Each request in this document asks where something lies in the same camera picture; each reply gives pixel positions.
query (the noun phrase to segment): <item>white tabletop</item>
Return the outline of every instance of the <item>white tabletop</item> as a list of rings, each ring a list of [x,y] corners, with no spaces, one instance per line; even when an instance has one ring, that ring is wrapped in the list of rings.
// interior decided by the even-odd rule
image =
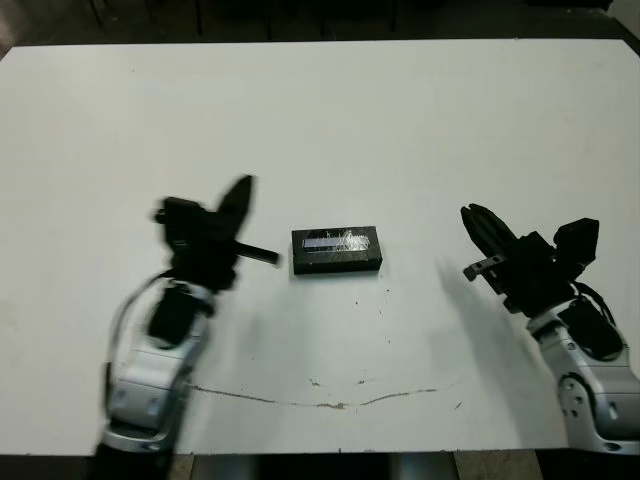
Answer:
[[[241,240],[286,261],[241,260],[220,296],[181,452],[566,445],[524,317],[461,273],[481,254],[459,209],[548,241],[599,219],[583,279],[640,373],[639,85],[608,40],[14,48],[0,453],[92,451],[111,316],[168,257],[150,212],[241,173],[259,178]],[[354,225],[378,228],[378,275],[292,276],[291,230]]]

